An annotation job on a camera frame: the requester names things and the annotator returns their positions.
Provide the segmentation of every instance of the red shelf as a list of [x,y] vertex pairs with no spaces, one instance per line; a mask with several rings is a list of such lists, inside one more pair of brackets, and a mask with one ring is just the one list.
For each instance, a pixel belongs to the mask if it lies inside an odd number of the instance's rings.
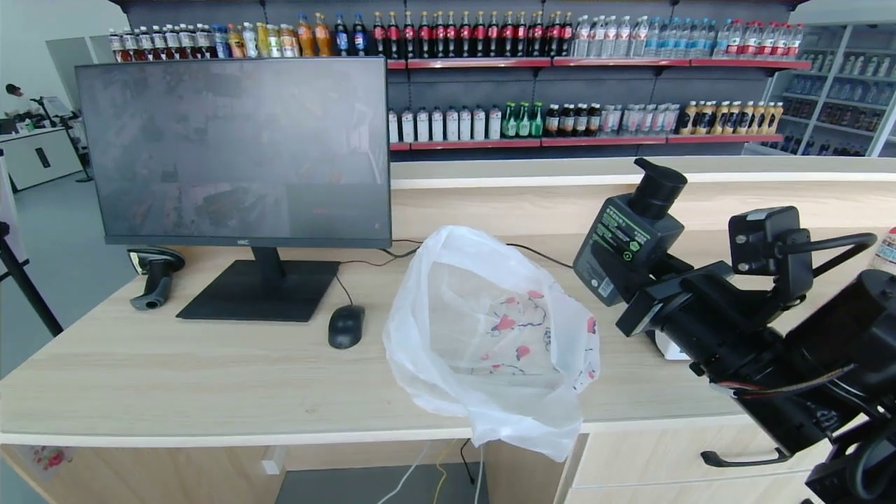
[[435,151],[440,149],[491,149],[496,147],[540,147],[540,138],[518,140],[472,140],[469,142],[415,142],[414,151]]
[[666,136],[575,136],[570,138],[542,138],[545,147],[570,147],[575,145],[646,145],[666,143]]
[[776,61],[773,59],[692,59],[691,66],[749,66],[752,68],[787,68],[808,70],[809,61]]
[[670,135],[669,143],[780,142],[784,135]]
[[554,66],[690,66],[689,59],[555,57]]
[[455,57],[447,59],[410,59],[408,68],[536,68],[551,66],[549,57]]

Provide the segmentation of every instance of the floor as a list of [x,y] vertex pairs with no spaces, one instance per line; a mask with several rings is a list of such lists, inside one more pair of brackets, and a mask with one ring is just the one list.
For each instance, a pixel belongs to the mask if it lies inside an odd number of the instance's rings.
[[[60,178],[15,196],[22,242],[31,264],[27,271],[63,327],[134,278],[124,246],[103,242],[92,183]],[[0,378],[50,340],[50,334],[12,279],[0,282]],[[477,465],[471,470],[476,473]],[[304,501],[309,494],[331,502],[376,502],[394,488],[406,468],[290,473],[278,503]],[[473,490],[463,465],[447,465],[442,502],[472,502]],[[441,474],[423,466],[408,478],[390,504],[429,502]],[[0,467],[0,502],[46,504],[6,463]],[[488,503],[483,482],[479,502]]]

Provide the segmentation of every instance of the black pole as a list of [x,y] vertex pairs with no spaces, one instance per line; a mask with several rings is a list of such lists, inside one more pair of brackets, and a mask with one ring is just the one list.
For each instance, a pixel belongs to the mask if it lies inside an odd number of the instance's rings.
[[34,286],[34,282],[32,282],[28,274],[25,273],[25,268],[19,263],[18,257],[15,256],[15,253],[13,253],[9,244],[6,243],[6,236],[9,235],[9,231],[9,224],[0,221],[0,261],[3,261],[4,266],[6,266],[6,271],[9,272],[9,275],[12,276],[16,284],[19,285],[19,289],[21,289],[22,294],[25,295],[25,299],[28,300],[28,303],[38,314],[38,317],[40,317],[40,321],[44,323],[44,326],[55,338],[62,334],[62,326],[59,325],[59,321],[56,320],[53,311],[50,310],[50,307],[47,306],[47,302],[44,301],[43,296],[40,295],[38,288]]

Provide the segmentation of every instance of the white plastic bag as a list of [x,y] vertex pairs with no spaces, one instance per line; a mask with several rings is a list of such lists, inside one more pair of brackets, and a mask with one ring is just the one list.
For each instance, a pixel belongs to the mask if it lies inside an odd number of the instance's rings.
[[599,371],[597,328],[517,249],[480,230],[438,230],[410,262],[383,341],[414,402],[469,416],[475,445],[503,439],[558,462],[572,451],[577,392]]

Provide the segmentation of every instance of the drawer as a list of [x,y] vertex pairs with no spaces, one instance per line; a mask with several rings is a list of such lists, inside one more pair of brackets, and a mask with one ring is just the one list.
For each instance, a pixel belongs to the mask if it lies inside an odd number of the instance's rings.
[[611,488],[574,488],[565,504],[801,504],[815,495],[803,482],[809,473],[715,482]]
[[712,467],[700,453],[715,451],[732,462],[773,459],[774,442],[746,417],[696,419],[676,427],[594,432],[582,456],[574,487],[737,478],[810,470],[830,446],[821,442],[781,464]]

